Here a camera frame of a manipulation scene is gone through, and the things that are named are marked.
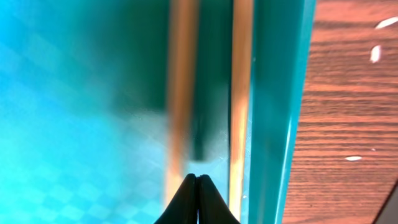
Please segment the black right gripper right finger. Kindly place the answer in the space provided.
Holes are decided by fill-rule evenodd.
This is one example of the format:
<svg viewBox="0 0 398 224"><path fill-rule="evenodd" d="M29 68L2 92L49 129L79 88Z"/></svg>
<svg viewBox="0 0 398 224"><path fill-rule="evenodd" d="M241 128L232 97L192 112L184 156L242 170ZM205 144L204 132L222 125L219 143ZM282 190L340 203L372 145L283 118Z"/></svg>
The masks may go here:
<svg viewBox="0 0 398 224"><path fill-rule="evenodd" d="M197 198L199 224L240 224L209 175L199 176Z"/></svg>

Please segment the wooden chopstick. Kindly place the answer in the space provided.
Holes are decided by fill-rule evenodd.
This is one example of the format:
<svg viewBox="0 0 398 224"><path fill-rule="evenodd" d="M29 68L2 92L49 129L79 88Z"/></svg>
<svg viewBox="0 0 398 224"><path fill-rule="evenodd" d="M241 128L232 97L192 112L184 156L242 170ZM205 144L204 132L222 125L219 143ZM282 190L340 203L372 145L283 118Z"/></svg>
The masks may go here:
<svg viewBox="0 0 398 224"><path fill-rule="evenodd" d="M250 99L253 0L233 1L228 207L238 221L243 199L244 158Z"/></svg>
<svg viewBox="0 0 398 224"><path fill-rule="evenodd" d="M167 103L169 146L165 179L168 205L183 180L185 145L190 131L197 47L198 1L170 2Z"/></svg>

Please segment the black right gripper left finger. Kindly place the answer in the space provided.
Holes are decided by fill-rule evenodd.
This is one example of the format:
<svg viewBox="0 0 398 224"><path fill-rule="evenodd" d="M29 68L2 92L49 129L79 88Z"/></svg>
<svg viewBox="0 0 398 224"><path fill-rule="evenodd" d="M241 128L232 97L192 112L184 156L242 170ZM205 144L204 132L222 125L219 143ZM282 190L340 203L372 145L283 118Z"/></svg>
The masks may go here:
<svg viewBox="0 0 398 224"><path fill-rule="evenodd" d="M155 224L196 224L197 221L197 177L188 174Z"/></svg>

